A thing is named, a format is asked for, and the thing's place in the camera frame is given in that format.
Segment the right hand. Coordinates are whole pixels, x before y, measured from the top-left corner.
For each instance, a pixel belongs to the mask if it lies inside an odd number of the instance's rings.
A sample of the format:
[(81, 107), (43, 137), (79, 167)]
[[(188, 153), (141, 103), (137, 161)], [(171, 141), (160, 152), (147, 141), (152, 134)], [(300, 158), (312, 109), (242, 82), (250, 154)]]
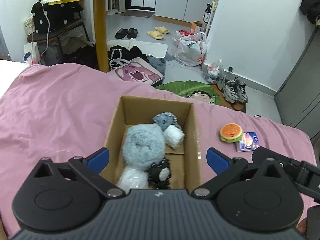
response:
[(306, 234), (306, 230), (307, 230), (307, 218), (304, 218), (303, 220), (301, 220), (299, 222), (299, 224), (296, 227), (296, 230), (302, 234), (305, 235)]

